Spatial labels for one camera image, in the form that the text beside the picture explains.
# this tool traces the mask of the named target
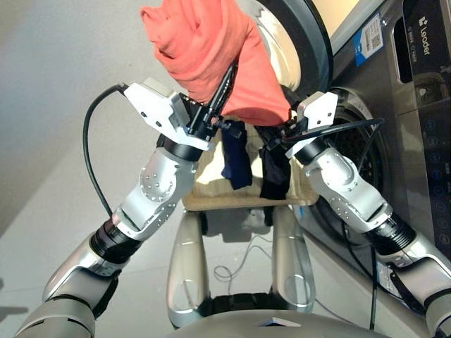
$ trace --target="blue sticker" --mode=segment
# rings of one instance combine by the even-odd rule
[[[377,13],[353,36],[355,64],[359,67],[371,55],[383,47],[381,16]]]

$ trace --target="leader logo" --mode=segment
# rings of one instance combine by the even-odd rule
[[[422,17],[420,20],[418,20],[418,23],[420,24],[420,34],[421,34],[421,43],[423,44],[423,55],[431,55],[431,52],[429,51],[429,42],[428,42],[428,21],[426,17]]]
[[[428,24],[428,21],[426,20],[426,17],[422,17],[420,20],[418,20],[418,22],[420,24],[420,27],[422,25],[427,25]]]

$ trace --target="orange cloth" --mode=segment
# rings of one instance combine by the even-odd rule
[[[233,0],[163,0],[140,10],[155,57],[169,74],[206,103],[239,54],[235,86],[222,115],[252,125],[288,119],[285,100],[259,31]]]

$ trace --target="button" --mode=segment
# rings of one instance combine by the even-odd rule
[[[450,238],[446,234],[440,234],[440,236],[438,236],[438,240],[441,243],[443,243],[443,244],[449,244],[450,243]]]
[[[432,170],[431,176],[434,180],[441,180],[442,179],[442,172],[439,171],[439,169]]]
[[[446,206],[442,202],[435,202],[435,209],[437,209],[441,213],[444,213],[446,211]]]
[[[443,196],[445,194],[445,189],[443,189],[440,185],[434,187],[432,191],[436,196]]]
[[[448,227],[448,222],[444,218],[439,218],[437,220],[437,225],[440,229],[446,229]]]
[[[427,120],[425,127],[426,127],[426,130],[429,130],[429,131],[434,130],[435,129],[435,121],[431,120],[431,119]]]
[[[436,146],[438,144],[438,138],[435,136],[428,137],[428,146]]]
[[[440,162],[440,154],[439,153],[432,153],[429,158],[431,159],[432,163],[438,163]]]

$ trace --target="washing machine door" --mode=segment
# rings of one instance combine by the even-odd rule
[[[311,0],[236,0],[257,24],[281,85],[300,99],[326,92],[333,56],[324,23]]]

